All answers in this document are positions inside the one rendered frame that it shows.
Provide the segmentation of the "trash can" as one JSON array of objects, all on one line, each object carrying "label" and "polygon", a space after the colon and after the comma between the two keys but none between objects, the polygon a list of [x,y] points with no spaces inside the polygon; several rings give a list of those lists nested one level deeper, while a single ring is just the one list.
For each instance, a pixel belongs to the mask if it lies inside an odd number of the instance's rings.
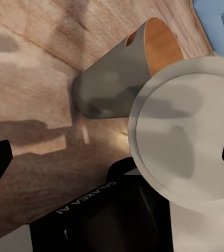
[{"label": "trash can", "polygon": [[183,59],[170,28],[151,17],[74,80],[74,104],[92,120],[129,117],[145,83]]}]

